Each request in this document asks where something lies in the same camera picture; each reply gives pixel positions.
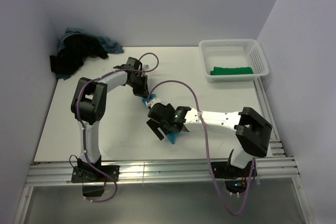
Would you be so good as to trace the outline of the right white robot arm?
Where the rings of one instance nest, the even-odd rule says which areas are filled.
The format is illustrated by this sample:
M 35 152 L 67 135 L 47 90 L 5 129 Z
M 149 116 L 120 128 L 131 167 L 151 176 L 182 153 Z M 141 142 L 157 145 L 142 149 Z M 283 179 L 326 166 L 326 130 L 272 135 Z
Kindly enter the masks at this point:
M 246 176 L 252 159 L 266 157 L 272 125 L 257 111 L 244 107 L 238 112 L 197 111 L 188 106 L 174 108 L 171 104 L 146 102 L 150 109 L 147 125 L 159 138 L 175 143 L 180 132 L 208 132 L 233 136 L 239 146 L 233 148 L 225 162 L 211 162 L 215 178 L 236 179 Z

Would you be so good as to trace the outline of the teal t-shirt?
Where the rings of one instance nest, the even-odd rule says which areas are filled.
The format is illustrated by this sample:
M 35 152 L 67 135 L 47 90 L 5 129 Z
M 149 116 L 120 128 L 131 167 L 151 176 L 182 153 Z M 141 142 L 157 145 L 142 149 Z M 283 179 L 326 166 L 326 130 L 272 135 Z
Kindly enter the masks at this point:
M 151 94 L 149 98 L 149 102 L 147 101 L 147 98 L 142 98 L 142 103 L 147 106 L 149 109 L 151 109 L 152 106 L 154 106 L 156 103 L 160 103 L 161 100 L 156 96 L 156 94 Z M 164 130 L 162 126 L 158 126 L 157 129 L 152 130 L 155 135 L 159 138 L 159 140 L 166 139 L 171 144 L 175 144 L 175 138 L 179 135 L 179 132 L 168 132 L 167 130 Z

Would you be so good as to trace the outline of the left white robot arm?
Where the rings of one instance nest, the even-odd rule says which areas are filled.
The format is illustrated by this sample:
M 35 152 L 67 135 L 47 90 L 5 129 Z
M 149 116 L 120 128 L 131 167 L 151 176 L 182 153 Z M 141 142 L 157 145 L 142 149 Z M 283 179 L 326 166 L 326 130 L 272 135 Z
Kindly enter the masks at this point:
M 144 67 L 139 59 L 130 57 L 125 64 L 114 67 L 102 77 L 79 79 L 70 109 L 81 130 L 77 174 L 88 181 L 96 182 L 104 176 L 99 150 L 99 123 L 106 111 L 108 92 L 129 85 L 135 96 L 147 98 L 147 71 L 149 68 Z

